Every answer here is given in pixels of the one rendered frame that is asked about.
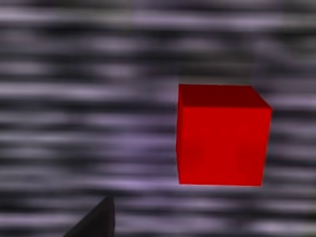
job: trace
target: black object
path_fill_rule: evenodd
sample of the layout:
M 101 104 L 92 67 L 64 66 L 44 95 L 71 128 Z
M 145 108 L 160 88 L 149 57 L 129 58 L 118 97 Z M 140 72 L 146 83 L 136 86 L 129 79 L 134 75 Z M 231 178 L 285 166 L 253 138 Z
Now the black object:
M 106 197 L 64 237 L 114 237 L 114 229 L 114 199 Z

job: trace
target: striped surface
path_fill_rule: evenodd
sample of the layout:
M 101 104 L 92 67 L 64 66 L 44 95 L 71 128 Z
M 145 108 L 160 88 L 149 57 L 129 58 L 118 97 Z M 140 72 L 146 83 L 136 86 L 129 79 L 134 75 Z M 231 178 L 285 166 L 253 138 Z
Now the striped surface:
M 118 237 L 316 234 L 314 1 L 0 4 L 1 237 L 61 236 L 108 194 Z M 179 77 L 252 77 L 263 187 L 177 184 Z

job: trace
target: cube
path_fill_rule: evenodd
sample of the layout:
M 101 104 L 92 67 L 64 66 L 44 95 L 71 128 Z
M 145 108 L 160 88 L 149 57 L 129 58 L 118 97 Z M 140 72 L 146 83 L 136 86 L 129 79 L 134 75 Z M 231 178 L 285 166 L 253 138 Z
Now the cube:
M 178 90 L 179 183 L 261 186 L 272 108 L 250 85 Z

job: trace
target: cube's front face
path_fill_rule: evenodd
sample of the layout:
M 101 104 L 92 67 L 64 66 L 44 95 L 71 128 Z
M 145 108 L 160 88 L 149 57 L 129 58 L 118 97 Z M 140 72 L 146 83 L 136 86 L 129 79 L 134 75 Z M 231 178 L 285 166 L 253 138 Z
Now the cube's front face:
M 260 186 L 270 107 L 186 106 L 179 95 L 180 184 Z

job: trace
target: red box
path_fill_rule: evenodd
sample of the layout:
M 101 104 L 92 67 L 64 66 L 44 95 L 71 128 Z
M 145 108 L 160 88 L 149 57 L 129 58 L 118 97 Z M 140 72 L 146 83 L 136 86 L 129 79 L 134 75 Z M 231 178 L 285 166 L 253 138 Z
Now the red box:
M 252 86 L 180 84 L 180 184 L 260 186 L 272 108 Z

